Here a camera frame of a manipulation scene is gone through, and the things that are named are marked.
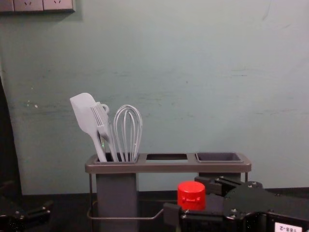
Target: gray stand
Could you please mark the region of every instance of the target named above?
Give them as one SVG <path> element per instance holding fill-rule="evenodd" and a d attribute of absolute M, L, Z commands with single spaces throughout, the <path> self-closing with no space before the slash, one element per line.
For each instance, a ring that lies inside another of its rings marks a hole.
<path fill-rule="evenodd" d="M 187 161 L 162 163 L 154 160 Z M 251 162 L 239 153 L 139 154 L 135 163 L 98 162 L 94 155 L 87 161 L 85 170 L 90 177 L 88 217 L 100 221 L 100 232 L 138 232 L 139 220 L 154 220 L 163 210 L 153 217 L 138 217 L 136 173 L 198 172 L 205 177 L 224 174 L 236 179 L 245 173 L 247 180 Z M 98 217 L 93 215 L 92 174 L 97 180 Z"/>

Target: robotic arm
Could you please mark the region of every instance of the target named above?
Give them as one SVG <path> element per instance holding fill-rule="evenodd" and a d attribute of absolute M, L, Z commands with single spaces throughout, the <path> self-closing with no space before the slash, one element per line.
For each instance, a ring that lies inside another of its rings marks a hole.
<path fill-rule="evenodd" d="M 11 184 L 4 183 L 0 191 Z M 25 212 L 15 203 L 0 195 L 0 232 L 22 232 L 26 229 L 47 223 L 50 219 L 53 202 L 46 202 L 42 207 Z"/>
<path fill-rule="evenodd" d="M 208 204 L 217 209 L 182 210 L 166 203 L 164 221 L 182 232 L 309 232 L 309 200 L 273 194 L 258 182 L 239 182 L 223 176 L 205 185 Z"/>

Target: red cap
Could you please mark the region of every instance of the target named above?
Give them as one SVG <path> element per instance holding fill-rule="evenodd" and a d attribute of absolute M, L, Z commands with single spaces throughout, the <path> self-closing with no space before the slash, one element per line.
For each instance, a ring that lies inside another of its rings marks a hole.
<path fill-rule="evenodd" d="M 178 185 L 178 205 L 183 209 L 204 210 L 206 206 L 205 186 L 196 181 L 185 181 Z"/>

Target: wall socket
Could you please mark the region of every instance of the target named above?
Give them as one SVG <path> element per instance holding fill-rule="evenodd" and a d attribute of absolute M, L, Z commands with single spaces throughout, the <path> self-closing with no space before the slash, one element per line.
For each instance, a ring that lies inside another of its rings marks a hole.
<path fill-rule="evenodd" d="M 0 0 L 0 12 L 13 12 L 13 0 Z"/>
<path fill-rule="evenodd" d="M 73 0 L 43 0 L 45 11 L 74 12 Z"/>
<path fill-rule="evenodd" d="M 43 0 L 14 0 L 16 12 L 43 11 Z"/>

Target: painted wall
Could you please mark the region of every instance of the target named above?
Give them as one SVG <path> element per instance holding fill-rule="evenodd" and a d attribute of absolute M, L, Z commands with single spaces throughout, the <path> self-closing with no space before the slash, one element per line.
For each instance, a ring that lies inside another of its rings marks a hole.
<path fill-rule="evenodd" d="M 25 194 L 88 191 L 95 153 L 69 98 L 144 119 L 141 152 L 237 151 L 266 187 L 308 186 L 309 2 L 91 0 L 74 14 L 0 17 Z M 179 178 L 191 178 L 185 175 Z M 140 176 L 142 190 L 175 175 Z"/>

